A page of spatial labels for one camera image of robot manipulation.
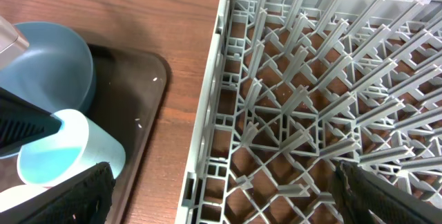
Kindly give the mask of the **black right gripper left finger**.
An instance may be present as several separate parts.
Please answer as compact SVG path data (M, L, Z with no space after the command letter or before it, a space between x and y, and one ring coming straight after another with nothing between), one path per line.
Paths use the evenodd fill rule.
M110 164L100 162L2 212L1 222L104 224L112 205L114 186Z

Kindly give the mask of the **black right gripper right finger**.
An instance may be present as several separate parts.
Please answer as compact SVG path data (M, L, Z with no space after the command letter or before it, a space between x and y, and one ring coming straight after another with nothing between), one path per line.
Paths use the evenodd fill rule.
M441 210L411 196L361 169L340 162L331 180L331 194L344 224L385 223L437 224Z

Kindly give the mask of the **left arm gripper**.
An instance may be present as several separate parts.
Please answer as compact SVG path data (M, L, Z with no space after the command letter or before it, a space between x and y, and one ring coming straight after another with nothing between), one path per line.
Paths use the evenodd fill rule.
M0 67L7 67L24 54L28 40L9 21L0 17ZM57 133L61 120L13 93L1 88L1 157L16 154L20 148Z

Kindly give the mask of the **white cup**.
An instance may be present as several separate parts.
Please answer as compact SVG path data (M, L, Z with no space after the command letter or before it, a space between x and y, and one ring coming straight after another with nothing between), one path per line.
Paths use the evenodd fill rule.
M126 153L113 136L74 109L52 117L61 121L60 130L19 151L17 173L25 184L54 187L100 162L110 165L114 178L121 174Z

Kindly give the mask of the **blue plate bowl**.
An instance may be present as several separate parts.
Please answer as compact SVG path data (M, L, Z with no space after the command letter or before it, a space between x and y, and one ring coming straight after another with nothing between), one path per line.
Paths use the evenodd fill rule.
M1 88L51 115L63 109L86 112L96 88L91 51L82 37L50 22L13 24L29 47L1 69Z

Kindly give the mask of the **small bowl of rice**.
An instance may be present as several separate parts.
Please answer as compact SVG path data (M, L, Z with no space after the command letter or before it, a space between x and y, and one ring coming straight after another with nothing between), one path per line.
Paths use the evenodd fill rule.
M17 185L1 192L1 212L16 207L47 189L36 185Z

